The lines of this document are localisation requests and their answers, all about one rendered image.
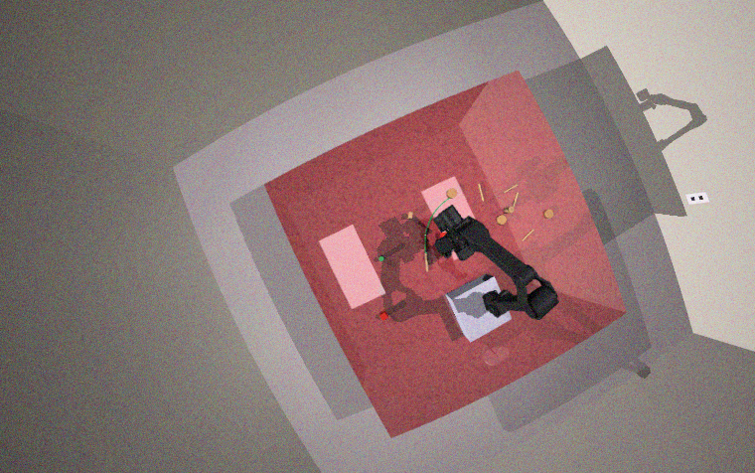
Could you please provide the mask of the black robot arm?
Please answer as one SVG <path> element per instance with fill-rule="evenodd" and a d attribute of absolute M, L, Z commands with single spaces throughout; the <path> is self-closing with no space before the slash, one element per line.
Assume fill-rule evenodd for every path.
<path fill-rule="evenodd" d="M 513 295 L 508 290 L 502 290 L 498 294 L 497 290 L 494 290 L 482 296 L 486 310 L 494 314 L 494 317 L 499 318 L 509 310 L 513 310 L 525 311 L 530 318 L 540 320 L 559 303 L 558 295 L 551 283 L 539 277 L 533 267 L 525 265 L 493 240 L 484 224 L 469 216 L 463 219 L 453 205 L 444 209 L 438 216 L 453 234 L 456 243 L 474 252 L 483 253 L 507 276 L 510 276 L 517 287 L 517 295 Z M 434 243 L 438 253 L 446 259 L 450 258 L 453 255 L 453 249 L 457 248 L 449 234 L 445 234 Z M 534 279 L 538 280 L 541 286 L 528 294 L 526 286 Z"/>

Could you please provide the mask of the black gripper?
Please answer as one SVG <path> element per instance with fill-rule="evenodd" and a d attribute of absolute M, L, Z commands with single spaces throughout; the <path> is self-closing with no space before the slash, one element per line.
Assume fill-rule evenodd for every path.
<path fill-rule="evenodd" d="M 449 231 L 447 230 L 448 228 L 445 226 L 445 224 L 443 223 L 443 221 L 440 219 L 439 216 L 436 216 L 435 218 L 433 218 L 433 222 L 435 223 L 435 225 L 439 228 L 439 230 L 442 233 L 444 231 L 446 231 L 446 233 L 450 233 L 449 235 L 451 236 L 454 245 L 456 245 L 456 247 L 457 247 L 457 248 L 453 249 L 454 253 L 456 254 L 456 256 L 460 260 L 466 260 L 469 256 L 471 256 L 472 254 L 474 254 L 474 251 L 469 250 L 468 247 L 455 242 L 455 240 L 454 240 L 454 238 L 452 236 L 453 234 L 450 232 L 450 230 Z"/>

